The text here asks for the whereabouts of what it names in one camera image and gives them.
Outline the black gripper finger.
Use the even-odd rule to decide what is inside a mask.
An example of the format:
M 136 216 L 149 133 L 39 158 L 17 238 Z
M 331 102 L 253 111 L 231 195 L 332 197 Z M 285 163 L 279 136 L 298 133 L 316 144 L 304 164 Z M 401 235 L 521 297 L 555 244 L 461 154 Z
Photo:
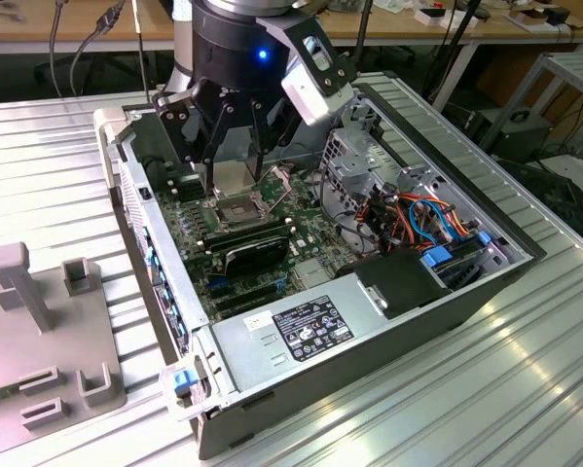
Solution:
M 230 97 L 220 97 L 216 85 L 193 85 L 180 92 L 162 91 L 154 96 L 154 108 L 176 155 L 182 162 L 204 165 L 203 187 L 214 188 L 214 158 L 235 116 Z M 183 128 L 194 107 L 201 118 L 196 138 L 188 141 Z
M 301 117 L 288 97 L 280 100 L 271 124 L 268 123 L 268 111 L 262 103 L 253 101 L 251 111 L 250 173 L 254 181 L 258 182 L 265 155 L 275 147 L 287 147 L 291 143 Z

